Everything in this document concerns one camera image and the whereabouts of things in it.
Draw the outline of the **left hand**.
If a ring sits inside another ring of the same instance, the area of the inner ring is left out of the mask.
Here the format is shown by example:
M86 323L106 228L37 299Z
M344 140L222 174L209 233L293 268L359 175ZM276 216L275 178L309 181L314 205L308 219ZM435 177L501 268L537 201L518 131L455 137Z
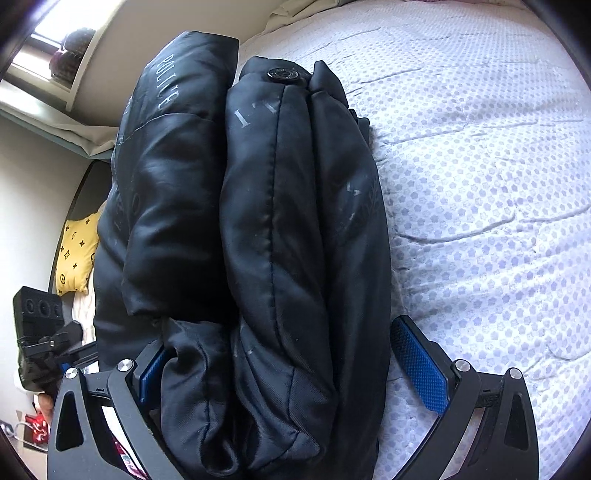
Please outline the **left hand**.
M54 400L50 395L46 393L38 394L37 399L39 404L39 411L43 415L46 423L50 425L53 418Z

